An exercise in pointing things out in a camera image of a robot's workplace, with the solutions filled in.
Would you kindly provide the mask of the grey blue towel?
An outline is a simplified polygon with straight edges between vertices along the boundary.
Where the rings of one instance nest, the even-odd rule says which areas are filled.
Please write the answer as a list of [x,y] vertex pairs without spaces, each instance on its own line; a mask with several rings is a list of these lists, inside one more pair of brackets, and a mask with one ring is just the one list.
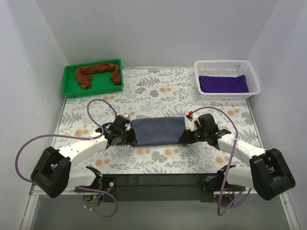
[[130,127],[135,133],[135,147],[174,145],[186,130],[183,117],[156,117],[134,119]]

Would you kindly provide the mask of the purple towel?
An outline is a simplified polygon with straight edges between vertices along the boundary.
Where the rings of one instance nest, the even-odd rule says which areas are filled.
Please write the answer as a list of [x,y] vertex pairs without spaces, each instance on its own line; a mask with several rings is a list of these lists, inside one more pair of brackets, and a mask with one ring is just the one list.
[[204,93],[247,93],[246,76],[199,76],[200,89]]

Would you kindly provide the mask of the orange brown towel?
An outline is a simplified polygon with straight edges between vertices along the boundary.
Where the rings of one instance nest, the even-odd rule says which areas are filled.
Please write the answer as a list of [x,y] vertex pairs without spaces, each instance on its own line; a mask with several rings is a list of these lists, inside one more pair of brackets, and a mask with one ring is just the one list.
[[75,78],[83,90],[87,90],[91,86],[94,74],[112,72],[110,80],[119,86],[122,84],[120,68],[116,64],[107,62],[78,67],[75,71]]

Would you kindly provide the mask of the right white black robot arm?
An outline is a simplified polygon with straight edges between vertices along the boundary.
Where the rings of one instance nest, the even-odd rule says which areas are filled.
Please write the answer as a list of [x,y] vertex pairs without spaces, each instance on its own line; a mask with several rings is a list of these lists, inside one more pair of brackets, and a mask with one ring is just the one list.
[[230,131],[219,129],[211,114],[189,113],[187,119],[191,129],[184,131],[180,143],[206,142],[217,150],[232,154],[247,166],[243,169],[231,165],[219,169],[218,183],[253,189],[267,201],[295,187],[295,179],[278,149],[262,149],[239,140]]

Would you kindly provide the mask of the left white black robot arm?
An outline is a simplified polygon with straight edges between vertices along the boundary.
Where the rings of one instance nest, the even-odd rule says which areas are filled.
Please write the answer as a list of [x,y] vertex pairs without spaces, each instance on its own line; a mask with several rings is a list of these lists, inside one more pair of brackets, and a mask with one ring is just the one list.
[[128,115],[118,115],[114,122],[96,129],[88,140],[60,149],[46,148],[31,174],[31,180],[51,198],[59,196],[67,188],[76,191],[82,188],[100,189],[103,175],[99,170],[92,166],[74,169],[74,166],[111,146],[134,143],[134,134],[128,129],[129,124]]

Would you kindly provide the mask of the floral table mat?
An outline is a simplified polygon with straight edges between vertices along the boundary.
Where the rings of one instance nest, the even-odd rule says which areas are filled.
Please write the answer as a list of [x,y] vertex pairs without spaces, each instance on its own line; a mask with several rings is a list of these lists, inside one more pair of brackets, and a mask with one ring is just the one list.
[[[210,113],[220,129],[239,132],[239,139],[260,147],[251,111],[245,100],[205,101],[200,98],[193,69],[124,69],[121,92],[67,99],[53,147],[61,148],[89,136],[95,122],[114,120],[114,114],[130,119],[185,116]],[[214,173],[228,162],[244,163],[201,142],[148,148],[115,146],[94,153],[78,164],[93,166],[102,173]]]

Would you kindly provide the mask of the green plastic tray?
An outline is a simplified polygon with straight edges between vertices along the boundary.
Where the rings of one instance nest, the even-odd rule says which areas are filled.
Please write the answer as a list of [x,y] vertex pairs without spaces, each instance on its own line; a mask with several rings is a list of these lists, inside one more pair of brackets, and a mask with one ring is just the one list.
[[[96,73],[93,75],[91,86],[87,90],[81,88],[80,83],[77,82],[75,78],[75,72],[78,67],[85,67],[95,64],[100,64],[103,62],[116,64],[119,66],[121,85],[116,86],[114,82],[111,81],[111,73]],[[64,68],[63,72],[63,84],[62,84],[62,94],[67,98],[80,98],[85,96],[99,95],[105,93],[119,92],[122,91],[124,86],[123,74],[122,74],[122,64],[121,59],[109,59],[98,62],[89,62],[75,65],[68,65]]]

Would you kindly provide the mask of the white plastic basket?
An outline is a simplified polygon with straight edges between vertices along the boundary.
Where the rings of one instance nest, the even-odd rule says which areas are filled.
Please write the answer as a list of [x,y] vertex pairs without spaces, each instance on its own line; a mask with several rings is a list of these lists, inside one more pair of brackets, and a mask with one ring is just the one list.
[[[195,79],[202,100],[245,100],[261,92],[260,83],[252,64],[246,60],[198,60],[194,63]],[[201,90],[199,76],[246,76],[247,93],[205,93]]]

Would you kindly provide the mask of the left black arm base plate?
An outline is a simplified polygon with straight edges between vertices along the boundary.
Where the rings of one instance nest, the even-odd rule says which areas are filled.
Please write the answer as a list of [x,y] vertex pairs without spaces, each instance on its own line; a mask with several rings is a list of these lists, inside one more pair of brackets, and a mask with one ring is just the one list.
[[117,179],[116,177],[101,177],[96,178],[94,182],[89,186],[81,186],[81,188],[100,190],[108,193],[112,193],[116,190]]

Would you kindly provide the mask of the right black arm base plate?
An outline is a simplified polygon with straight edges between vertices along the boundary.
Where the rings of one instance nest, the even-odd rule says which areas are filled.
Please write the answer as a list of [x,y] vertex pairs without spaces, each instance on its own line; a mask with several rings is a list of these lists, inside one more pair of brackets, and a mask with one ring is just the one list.
[[[222,187],[223,180],[218,176],[203,176],[200,178],[201,189],[205,192],[219,192]],[[228,183],[224,186],[223,193],[232,193],[240,191],[243,187],[239,185],[230,185]]]

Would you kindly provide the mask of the aluminium frame rail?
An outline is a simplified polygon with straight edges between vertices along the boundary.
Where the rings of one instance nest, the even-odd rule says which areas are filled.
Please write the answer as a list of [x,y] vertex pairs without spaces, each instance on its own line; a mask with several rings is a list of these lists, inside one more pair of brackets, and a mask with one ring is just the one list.
[[32,186],[23,230],[300,230],[289,193],[271,201],[255,191],[201,189],[206,173],[102,173],[116,177],[116,190],[94,198],[69,188],[49,198]]

